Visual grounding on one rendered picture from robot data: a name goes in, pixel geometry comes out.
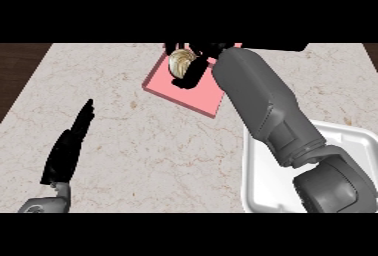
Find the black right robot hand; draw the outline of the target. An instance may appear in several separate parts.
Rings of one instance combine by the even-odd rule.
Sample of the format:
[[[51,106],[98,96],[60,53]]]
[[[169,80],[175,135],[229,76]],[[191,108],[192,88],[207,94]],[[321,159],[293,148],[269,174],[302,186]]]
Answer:
[[[221,53],[231,47],[234,43],[191,43],[190,48],[185,48],[182,42],[170,42],[164,44],[166,54],[170,56],[175,50],[188,49],[195,55],[197,59],[190,65],[188,71],[182,79],[176,78],[172,80],[172,84],[181,89],[194,89],[200,83],[206,70],[209,68],[209,59],[218,59]]]

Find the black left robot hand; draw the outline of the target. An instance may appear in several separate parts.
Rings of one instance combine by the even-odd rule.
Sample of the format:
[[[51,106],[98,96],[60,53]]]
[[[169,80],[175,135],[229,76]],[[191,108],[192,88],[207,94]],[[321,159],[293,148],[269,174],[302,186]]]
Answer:
[[[94,111],[94,100],[89,99],[79,112],[73,127],[63,132],[55,142],[40,179],[43,185],[71,181],[79,163],[82,143],[95,118]]]

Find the cream frosted cupcake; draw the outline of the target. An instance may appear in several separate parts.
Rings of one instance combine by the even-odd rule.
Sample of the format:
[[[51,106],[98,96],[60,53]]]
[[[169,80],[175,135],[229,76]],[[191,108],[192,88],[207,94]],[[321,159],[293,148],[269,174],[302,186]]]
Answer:
[[[182,79],[190,65],[197,59],[195,53],[188,49],[178,49],[169,56],[169,70],[172,75]]]

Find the pink square tray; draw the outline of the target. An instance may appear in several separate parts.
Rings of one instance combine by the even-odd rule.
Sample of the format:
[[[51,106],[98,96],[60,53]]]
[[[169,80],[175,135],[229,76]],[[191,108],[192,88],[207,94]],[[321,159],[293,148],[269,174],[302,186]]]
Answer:
[[[169,68],[167,53],[181,48],[191,50],[191,46],[191,43],[164,44],[164,52],[142,83],[142,88],[173,103],[215,118],[225,95],[212,75],[216,59],[209,58],[209,67],[192,89],[182,89],[173,84],[175,76]]]

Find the white tray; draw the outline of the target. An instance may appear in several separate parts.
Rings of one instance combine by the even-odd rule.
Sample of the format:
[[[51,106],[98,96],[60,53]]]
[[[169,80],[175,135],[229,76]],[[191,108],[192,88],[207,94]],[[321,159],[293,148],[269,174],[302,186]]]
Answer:
[[[378,188],[378,135],[359,127],[312,121],[327,144],[345,148]],[[305,213],[293,179],[316,167],[281,167],[268,146],[244,130],[243,188],[244,210],[252,213]]]

